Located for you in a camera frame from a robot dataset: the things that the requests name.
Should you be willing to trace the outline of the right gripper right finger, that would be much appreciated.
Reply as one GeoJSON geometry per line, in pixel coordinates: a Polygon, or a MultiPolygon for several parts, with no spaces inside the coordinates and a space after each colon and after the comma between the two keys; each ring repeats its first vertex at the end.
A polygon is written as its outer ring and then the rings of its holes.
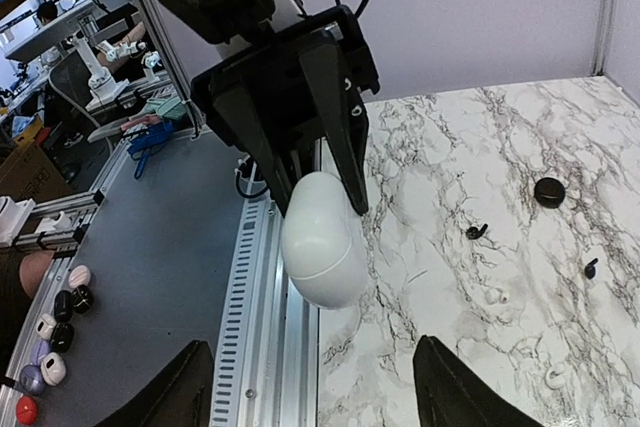
{"type": "Polygon", "coordinates": [[[413,375],[422,426],[537,426],[435,336],[420,338],[413,375]]]}

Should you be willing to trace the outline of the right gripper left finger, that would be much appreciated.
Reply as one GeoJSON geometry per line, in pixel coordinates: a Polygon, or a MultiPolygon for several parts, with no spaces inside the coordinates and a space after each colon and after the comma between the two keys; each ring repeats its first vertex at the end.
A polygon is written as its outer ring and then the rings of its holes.
{"type": "Polygon", "coordinates": [[[208,426],[214,357],[206,341],[186,345],[138,394],[97,426],[208,426]]]}

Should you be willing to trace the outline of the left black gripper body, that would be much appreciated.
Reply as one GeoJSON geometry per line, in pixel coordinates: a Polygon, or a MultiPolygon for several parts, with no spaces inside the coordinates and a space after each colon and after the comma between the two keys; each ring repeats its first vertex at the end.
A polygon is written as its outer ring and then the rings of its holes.
{"type": "Polygon", "coordinates": [[[349,126],[353,132],[359,122],[353,109],[362,106],[362,93],[377,94],[380,83],[359,21],[345,5],[312,15],[275,34],[270,43],[249,47],[202,72],[191,81],[191,98],[224,143],[246,152],[213,108],[215,94],[235,85],[244,86],[277,153],[303,149],[325,133],[300,65],[300,55],[328,41],[334,42],[341,54],[349,126]]]}

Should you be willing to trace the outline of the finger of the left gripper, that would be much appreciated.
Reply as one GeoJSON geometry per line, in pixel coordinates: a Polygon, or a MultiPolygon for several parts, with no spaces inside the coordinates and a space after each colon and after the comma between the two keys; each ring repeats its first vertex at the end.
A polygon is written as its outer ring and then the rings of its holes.
{"type": "Polygon", "coordinates": [[[213,108],[256,161],[273,200],[285,215],[291,197],[291,182],[249,91],[244,86],[235,85],[215,94],[213,108]]]}
{"type": "Polygon", "coordinates": [[[351,143],[349,103],[339,48],[334,42],[321,42],[300,55],[300,65],[351,205],[356,213],[367,213],[365,181],[351,143]]]}

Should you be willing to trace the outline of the white earbud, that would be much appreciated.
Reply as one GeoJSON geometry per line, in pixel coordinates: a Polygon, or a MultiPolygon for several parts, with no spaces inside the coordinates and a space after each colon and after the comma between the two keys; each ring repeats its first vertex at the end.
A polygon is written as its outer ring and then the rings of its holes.
{"type": "Polygon", "coordinates": [[[561,362],[549,367],[545,373],[545,384],[551,390],[562,389],[570,378],[569,367],[561,362]]]}
{"type": "Polygon", "coordinates": [[[505,289],[495,287],[486,291],[485,299],[489,305],[505,305],[510,301],[510,293],[505,289]]]}

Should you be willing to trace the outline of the white earbud charging case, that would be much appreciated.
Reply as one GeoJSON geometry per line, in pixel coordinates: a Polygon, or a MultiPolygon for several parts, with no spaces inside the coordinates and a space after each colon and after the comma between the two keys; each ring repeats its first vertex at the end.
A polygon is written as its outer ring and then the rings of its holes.
{"type": "Polygon", "coordinates": [[[296,184],[281,251],[288,277],[309,303],[338,310],[359,299],[367,282],[361,221],[336,176],[312,172],[296,184]]]}

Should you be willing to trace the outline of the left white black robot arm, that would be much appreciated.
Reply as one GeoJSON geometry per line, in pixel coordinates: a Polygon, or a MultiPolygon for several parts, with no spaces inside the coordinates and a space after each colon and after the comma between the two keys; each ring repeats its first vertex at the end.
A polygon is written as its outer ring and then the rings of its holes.
{"type": "Polygon", "coordinates": [[[316,14],[302,0],[161,0],[220,54],[196,76],[191,97],[208,126],[260,168],[286,211],[325,140],[340,185],[357,213],[368,210],[363,92],[379,75],[356,11],[316,14]]]}

